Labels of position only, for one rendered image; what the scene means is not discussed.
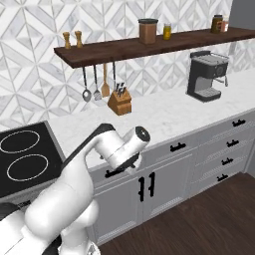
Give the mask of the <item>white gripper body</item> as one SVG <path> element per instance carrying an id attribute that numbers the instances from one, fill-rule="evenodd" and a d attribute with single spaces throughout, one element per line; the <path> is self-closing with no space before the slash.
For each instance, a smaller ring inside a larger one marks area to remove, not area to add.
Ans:
<path id="1" fill-rule="evenodd" d="M 126 172 L 130 175 L 136 174 L 140 167 L 141 161 L 142 161 L 142 156 L 139 153 L 134 155 L 132 159 L 130 160 L 130 164 L 128 168 L 126 169 Z"/>

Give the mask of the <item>grey drawer front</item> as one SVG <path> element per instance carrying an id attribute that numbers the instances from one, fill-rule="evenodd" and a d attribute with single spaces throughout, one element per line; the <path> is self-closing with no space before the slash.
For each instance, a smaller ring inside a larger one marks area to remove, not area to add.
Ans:
<path id="1" fill-rule="evenodd" d="M 170 151 L 170 146 L 177 146 L 178 143 L 186 143 L 186 147 L 175 152 Z M 166 140 L 162 143 L 158 143 L 152 146 L 150 149 L 144 152 L 144 166 L 149 167 L 156 163 L 159 163 L 165 159 L 182 154 L 198 146 L 197 135 L 185 135 L 174 139 Z"/>
<path id="2" fill-rule="evenodd" d="M 232 133 L 229 136 L 225 136 L 223 138 L 217 139 L 217 140 L 213 140 L 210 141 L 204 145 L 202 145 L 199 148 L 199 152 L 198 152 L 198 161 L 199 162 L 203 162 L 206 160 L 206 158 L 208 156 L 211 156 L 212 154 L 215 154 L 221 150 L 224 149 L 232 149 L 235 148 L 237 145 L 240 145 L 243 141 L 248 140 L 251 137 L 251 134 L 253 133 L 253 128 L 245 128 L 242 129 L 238 132 Z M 227 147 L 227 142 L 231 142 L 232 140 L 239 140 L 239 143 L 231 146 L 231 147 Z"/>
<path id="3" fill-rule="evenodd" d="M 239 127 L 234 127 L 232 125 L 232 122 L 237 122 L 238 120 L 245 120 L 246 123 Z M 231 119 L 229 119 L 227 121 L 223 121 L 219 124 L 213 124 L 211 127 L 208 127 L 201 132 L 201 135 L 199 137 L 199 143 L 204 144 L 210 140 L 216 139 L 217 137 L 221 137 L 230 131 L 238 130 L 240 128 L 246 128 L 252 122 L 255 122 L 255 113 L 254 112 L 239 115 L 235 118 L 231 118 Z"/>
<path id="4" fill-rule="evenodd" d="M 135 168 L 129 167 L 121 173 L 114 174 L 111 174 L 113 169 L 107 163 L 90 168 L 90 175 L 94 183 L 94 188 L 99 188 L 122 177 L 136 175 L 144 168 L 144 156 L 142 154 L 139 155 L 139 159 L 134 163 L 134 165 Z"/>
<path id="5" fill-rule="evenodd" d="M 201 174 L 205 174 L 209 172 L 210 170 L 214 170 L 216 168 L 223 167 L 223 166 L 228 166 L 231 163 L 236 162 L 238 159 L 242 158 L 246 154 L 246 151 L 249 148 L 250 148 L 250 144 L 247 143 L 242 146 L 237 146 L 236 148 L 232 148 L 229 151 L 223 150 L 221 152 L 218 152 L 217 154 L 215 154 L 213 157 L 211 157 L 210 159 L 208 159 L 202 164 Z M 221 160 L 222 159 L 226 160 L 227 157 L 233 158 L 234 160 L 231 163 L 222 165 Z"/>
<path id="6" fill-rule="evenodd" d="M 202 178 L 197 185 L 197 192 L 202 192 L 204 190 L 206 190 L 207 188 L 210 188 L 213 185 L 216 185 L 222 181 L 217 181 L 217 176 L 221 176 L 222 173 L 223 174 L 227 174 L 228 177 L 240 172 L 243 170 L 244 168 L 244 164 L 245 164 L 245 160 L 242 159 L 234 164 L 232 164 L 231 166 L 228 166 L 222 170 L 217 170 L 215 173 L 213 173 L 212 175 L 209 175 L 208 177 Z"/>

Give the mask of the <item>grey cupboard door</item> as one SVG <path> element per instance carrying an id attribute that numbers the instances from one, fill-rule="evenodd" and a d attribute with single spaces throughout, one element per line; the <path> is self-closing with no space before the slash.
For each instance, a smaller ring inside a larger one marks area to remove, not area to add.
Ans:
<path id="1" fill-rule="evenodd" d="M 186 199 L 192 179 L 196 155 L 192 150 L 183 155 L 166 159 L 146 169 L 143 220 L 157 216 L 165 210 Z M 150 178 L 155 172 L 154 196 L 150 197 L 148 188 Z"/>
<path id="2" fill-rule="evenodd" d="M 95 238 L 102 245 L 141 223 L 140 182 L 125 176 L 95 190 L 99 217 L 94 224 Z"/>

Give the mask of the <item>wooden knife block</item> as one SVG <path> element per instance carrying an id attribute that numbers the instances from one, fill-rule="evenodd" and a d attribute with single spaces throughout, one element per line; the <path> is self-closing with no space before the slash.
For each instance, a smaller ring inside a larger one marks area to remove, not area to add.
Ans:
<path id="1" fill-rule="evenodd" d="M 117 87 L 108 101 L 108 106 L 118 116 L 131 112 L 131 96 L 125 83 L 117 83 Z"/>

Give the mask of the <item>hanging metal slotted spatula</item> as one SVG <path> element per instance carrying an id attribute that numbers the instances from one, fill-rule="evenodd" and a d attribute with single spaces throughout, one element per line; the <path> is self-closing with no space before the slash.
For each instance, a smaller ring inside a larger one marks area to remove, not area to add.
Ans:
<path id="1" fill-rule="evenodd" d="M 94 92 L 94 97 L 95 97 L 95 101 L 99 101 L 102 99 L 102 95 L 99 91 L 98 88 L 98 77 L 97 77 L 97 67 L 96 65 L 94 65 L 94 77 L 95 77 L 95 85 L 96 85 L 96 90 Z"/>

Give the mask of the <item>hanging wooden spatula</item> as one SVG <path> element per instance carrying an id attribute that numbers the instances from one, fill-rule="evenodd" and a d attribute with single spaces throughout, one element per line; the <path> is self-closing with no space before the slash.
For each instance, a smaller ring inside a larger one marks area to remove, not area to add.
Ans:
<path id="1" fill-rule="evenodd" d="M 104 98 L 110 95 L 110 87 L 107 82 L 107 64 L 106 63 L 103 64 L 103 71 L 104 71 L 104 82 L 102 86 L 102 96 Z"/>

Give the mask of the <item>hanging metal ladle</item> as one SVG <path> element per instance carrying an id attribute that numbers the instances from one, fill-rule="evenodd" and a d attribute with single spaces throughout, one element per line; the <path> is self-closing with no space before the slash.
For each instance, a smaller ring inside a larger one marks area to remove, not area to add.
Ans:
<path id="1" fill-rule="evenodd" d="M 86 69 L 83 68 L 83 76 L 84 76 L 84 84 L 87 83 L 87 76 L 86 76 Z M 83 99 L 85 102 L 89 102 L 90 99 L 92 97 L 92 93 L 88 88 L 85 88 L 85 90 L 83 91 Z"/>

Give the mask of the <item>black hob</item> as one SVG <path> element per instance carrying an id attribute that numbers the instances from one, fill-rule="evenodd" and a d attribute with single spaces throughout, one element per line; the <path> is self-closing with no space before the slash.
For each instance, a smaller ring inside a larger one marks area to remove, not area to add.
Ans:
<path id="1" fill-rule="evenodd" d="M 0 198 L 57 178 L 64 159 L 47 122 L 0 132 Z"/>

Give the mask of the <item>black coffee machine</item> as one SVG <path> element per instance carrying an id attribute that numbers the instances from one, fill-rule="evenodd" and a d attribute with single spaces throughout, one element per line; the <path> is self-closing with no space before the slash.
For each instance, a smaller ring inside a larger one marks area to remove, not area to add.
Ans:
<path id="1" fill-rule="evenodd" d="M 226 76 L 229 58 L 211 51 L 198 51 L 190 54 L 190 72 L 186 93 L 203 102 L 211 102 L 221 97 L 214 89 L 214 81 L 228 86 Z"/>

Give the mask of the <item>brown canister with black lid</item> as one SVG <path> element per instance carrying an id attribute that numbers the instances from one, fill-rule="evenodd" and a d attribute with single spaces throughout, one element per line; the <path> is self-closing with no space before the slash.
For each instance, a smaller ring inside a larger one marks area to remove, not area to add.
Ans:
<path id="1" fill-rule="evenodd" d="M 157 19 L 139 19 L 139 41 L 143 44 L 153 44 L 156 38 Z"/>

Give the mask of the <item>yellow jar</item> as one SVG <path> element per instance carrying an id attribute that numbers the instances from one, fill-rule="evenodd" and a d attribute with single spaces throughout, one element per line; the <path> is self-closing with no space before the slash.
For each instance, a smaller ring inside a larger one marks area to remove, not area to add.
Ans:
<path id="1" fill-rule="evenodd" d="M 165 23 L 163 27 L 163 40 L 169 40 L 171 37 L 171 23 Z"/>

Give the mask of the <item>wooden shaker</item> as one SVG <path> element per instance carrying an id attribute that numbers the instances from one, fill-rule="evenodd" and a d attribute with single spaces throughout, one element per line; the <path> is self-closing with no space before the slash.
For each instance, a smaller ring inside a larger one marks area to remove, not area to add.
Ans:
<path id="1" fill-rule="evenodd" d="M 77 39 L 77 48 L 82 48 L 82 32 L 81 31 L 75 31 L 76 39 Z"/>
<path id="2" fill-rule="evenodd" d="M 65 40 L 65 49 L 71 49 L 70 33 L 69 32 L 63 32 L 63 37 L 64 37 L 64 40 Z"/>

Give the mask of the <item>dark jar with black lid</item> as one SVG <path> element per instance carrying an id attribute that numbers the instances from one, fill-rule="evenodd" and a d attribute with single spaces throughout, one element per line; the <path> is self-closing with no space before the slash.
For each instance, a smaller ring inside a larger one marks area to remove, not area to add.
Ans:
<path id="1" fill-rule="evenodd" d="M 221 30 L 221 22 L 223 21 L 222 15 L 214 15 L 211 23 L 211 32 L 219 33 Z"/>

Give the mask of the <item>orange jar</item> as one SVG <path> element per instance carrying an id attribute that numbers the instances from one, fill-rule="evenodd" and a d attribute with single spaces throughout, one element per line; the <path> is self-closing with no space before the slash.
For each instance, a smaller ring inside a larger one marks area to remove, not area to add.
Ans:
<path id="1" fill-rule="evenodd" d="M 221 22 L 221 32 L 227 32 L 228 31 L 228 25 L 229 25 L 229 17 L 223 16 L 223 20 Z"/>

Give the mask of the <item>grey tall cabinet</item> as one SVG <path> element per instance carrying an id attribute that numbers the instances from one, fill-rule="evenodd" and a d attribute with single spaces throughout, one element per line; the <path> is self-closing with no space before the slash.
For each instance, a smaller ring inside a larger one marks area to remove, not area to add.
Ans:
<path id="1" fill-rule="evenodd" d="M 233 0 L 229 25 L 255 30 L 255 0 Z"/>

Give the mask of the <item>dark wooden wall shelf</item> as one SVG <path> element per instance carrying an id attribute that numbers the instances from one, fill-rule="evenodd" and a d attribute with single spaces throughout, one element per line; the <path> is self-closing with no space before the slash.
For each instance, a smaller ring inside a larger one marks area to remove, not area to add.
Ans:
<path id="1" fill-rule="evenodd" d="M 154 44 L 142 44 L 138 38 L 85 44 L 82 48 L 58 47 L 54 52 L 73 69 L 176 52 L 203 46 L 255 38 L 255 30 L 229 27 L 227 32 L 213 34 L 209 29 L 173 33 L 169 40 L 156 36 Z"/>

